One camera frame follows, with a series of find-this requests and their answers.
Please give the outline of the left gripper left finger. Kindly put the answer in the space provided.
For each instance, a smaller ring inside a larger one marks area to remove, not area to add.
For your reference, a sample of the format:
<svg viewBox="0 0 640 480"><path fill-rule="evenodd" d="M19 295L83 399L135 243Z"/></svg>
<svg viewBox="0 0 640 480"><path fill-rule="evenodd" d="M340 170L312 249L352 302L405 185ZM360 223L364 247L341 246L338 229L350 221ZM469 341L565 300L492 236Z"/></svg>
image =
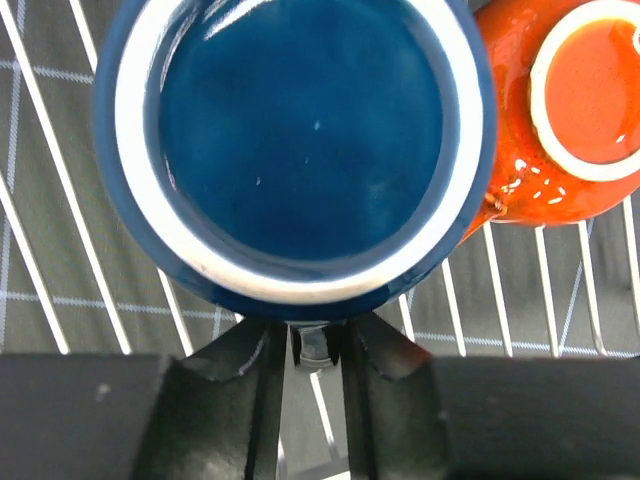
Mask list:
<svg viewBox="0 0 640 480"><path fill-rule="evenodd" d="M5 479L272 479L287 330L246 319L185 359L5 354Z"/></svg>

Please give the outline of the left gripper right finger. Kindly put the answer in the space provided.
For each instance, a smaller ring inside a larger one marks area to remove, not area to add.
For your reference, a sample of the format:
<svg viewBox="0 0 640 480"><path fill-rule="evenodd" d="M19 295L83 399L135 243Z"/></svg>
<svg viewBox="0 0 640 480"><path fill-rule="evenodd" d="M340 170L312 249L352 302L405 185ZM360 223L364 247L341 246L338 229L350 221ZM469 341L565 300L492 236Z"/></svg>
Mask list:
<svg viewBox="0 0 640 480"><path fill-rule="evenodd" d="M375 314L345 324L355 479L635 479L637 358L434 356Z"/></svg>

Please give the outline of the blue mug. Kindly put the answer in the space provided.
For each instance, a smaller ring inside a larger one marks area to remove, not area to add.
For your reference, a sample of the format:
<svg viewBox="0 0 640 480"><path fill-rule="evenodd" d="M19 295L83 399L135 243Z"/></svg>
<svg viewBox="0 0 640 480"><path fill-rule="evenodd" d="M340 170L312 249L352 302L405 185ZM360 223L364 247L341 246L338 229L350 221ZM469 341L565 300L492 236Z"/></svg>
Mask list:
<svg viewBox="0 0 640 480"><path fill-rule="evenodd" d="M463 239L496 133L463 1L125 1L94 80L135 241L199 297L287 323L311 369Z"/></svg>

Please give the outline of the orange patterned mug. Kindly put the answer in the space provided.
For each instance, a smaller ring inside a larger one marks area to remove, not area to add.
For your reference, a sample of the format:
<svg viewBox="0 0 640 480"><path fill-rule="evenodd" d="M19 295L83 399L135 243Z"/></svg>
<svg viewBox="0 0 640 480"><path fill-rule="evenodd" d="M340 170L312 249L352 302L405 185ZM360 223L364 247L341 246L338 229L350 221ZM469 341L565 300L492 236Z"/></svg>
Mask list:
<svg viewBox="0 0 640 480"><path fill-rule="evenodd" d="M494 170L472 228L597 216L639 185L639 5L491 1L475 19L497 99Z"/></svg>

